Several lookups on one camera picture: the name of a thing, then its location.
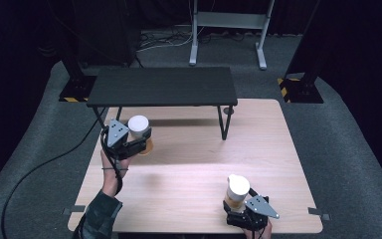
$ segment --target white lid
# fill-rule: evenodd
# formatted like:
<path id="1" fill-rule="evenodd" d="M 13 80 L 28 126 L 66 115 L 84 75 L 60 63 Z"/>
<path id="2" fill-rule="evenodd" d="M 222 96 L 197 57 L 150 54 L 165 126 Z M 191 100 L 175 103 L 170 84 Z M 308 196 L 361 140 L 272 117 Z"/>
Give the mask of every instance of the white lid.
<path id="1" fill-rule="evenodd" d="M 148 129 L 148 119 L 144 116 L 135 116 L 129 119 L 128 128 L 134 132 L 142 132 Z"/>
<path id="2" fill-rule="evenodd" d="M 228 177 L 229 187 L 228 187 L 228 195 L 231 199 L 235 201 L 242 201 L 247 196 L 250 191 L 250 182 L 247 178 L 231 174 Z"/>

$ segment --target black stand base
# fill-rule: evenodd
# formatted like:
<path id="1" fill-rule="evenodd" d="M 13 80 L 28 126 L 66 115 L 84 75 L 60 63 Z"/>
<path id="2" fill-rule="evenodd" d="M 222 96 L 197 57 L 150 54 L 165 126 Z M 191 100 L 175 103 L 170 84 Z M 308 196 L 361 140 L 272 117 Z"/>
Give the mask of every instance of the black stand base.
<path id="1" fill-rule="evenodd" d="M 95 84 L 96 76 L 84 76 L 78 82 L 69 80 L 60 93 L 60 102 L 86 102 Z"/>
<path id="2" fill-rule="evenodd" d="M 286 103 L 324 103 L 315 85 L 307 88 L 299 79 L 279 78 L 278 82 Z"/>

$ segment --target black tabletop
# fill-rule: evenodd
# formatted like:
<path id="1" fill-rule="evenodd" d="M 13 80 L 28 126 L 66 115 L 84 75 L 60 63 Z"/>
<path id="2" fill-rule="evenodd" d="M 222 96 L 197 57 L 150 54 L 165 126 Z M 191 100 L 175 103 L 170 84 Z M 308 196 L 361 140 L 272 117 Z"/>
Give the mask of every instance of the black tabletop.
<path id="1" fill-rule="evenodd" d="M 236 106 L 229 68 L 100 70 L 88 107 Z"/>

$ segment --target power cord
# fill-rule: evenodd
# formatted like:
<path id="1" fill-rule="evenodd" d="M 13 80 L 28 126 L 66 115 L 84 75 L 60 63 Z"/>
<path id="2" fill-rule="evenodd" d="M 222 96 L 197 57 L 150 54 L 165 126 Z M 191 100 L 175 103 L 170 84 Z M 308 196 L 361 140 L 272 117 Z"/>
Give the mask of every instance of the power cord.
<path id="1" fill-rule="evenodd" d="M 103 114 L 103 112 L 105 111 L 105 108 L 103 110 L 101 110 L 101 113 L 99 114 L 99 116 L 101 117 L 101 115 Z M 52 161 L 55 161 L 56 159 L 60 158 L 60 157 L 63 157 L 69 153 L 71 153 L 72 151 L 76 150 L 80 145 L 83 144 L 83 142 L 86 140 L 86 138 L 90 135 L 90 133 L 92 132 L 93 128 L 96 126 L 96 123 L 97 123 L 97 119 L 95 120 L 95 122 L 93 123 L 92 127 L 89 129 L 89 131 L 86 133 L 86 135 L 83 137 L 83 139 L 76 145 L 74 146 L 73 148 L 71 148 L 70 150 L 54 157 L 54 158 L 51 158 L 37 166 L 35 166 L 33 169 L 31 169 L 29 172 L 27 172 L 16 184 L 15 186 L 12 188 L 5 204 L 4 204 L 4 208 L 2 210 L 2 214 L 1 214 L 1 233 L 2 233 L 2 236 L 4 239 L 7 239 L 7 235 L 6 235 L 6 232 L 5 232 L 5 212 L 6 212 L 6 209 L 7 209 L 7 206 L 8 206 L 8 203 L 12 197 L 12 195 L 14 194 L 15 190 L 17 189 L 17 187 L 21 184 L 21 182 L 26 179 L 26 177 L 28 177 L 30 174 L 32 174 L 34 171 L 36 171 L 37 169 L 39 169 L 40 167 L 52 162 Z"/>

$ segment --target tape piece on table corner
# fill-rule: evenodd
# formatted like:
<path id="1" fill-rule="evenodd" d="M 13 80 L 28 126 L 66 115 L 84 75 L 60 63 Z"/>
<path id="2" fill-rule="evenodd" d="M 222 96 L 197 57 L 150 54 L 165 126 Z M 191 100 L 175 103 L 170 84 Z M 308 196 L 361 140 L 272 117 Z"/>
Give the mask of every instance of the tape piece on table corner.
<path id="1" fill-rule="evenodd" d="M 308 213 L 312 215 L 320 216 L 323 221 L 331 221 L 331 215 L 322 213 L 320 209 L 308 207 Z"/>
<path id="2" fill-rule="evenodd" d="M 86 210 L 85 206 L 74 205 L 71 208 L 64 208 L 64 210 L 62 211 L 62 214 L 70 216 L 72 212 L 84 212 L 85 210 Z"/>

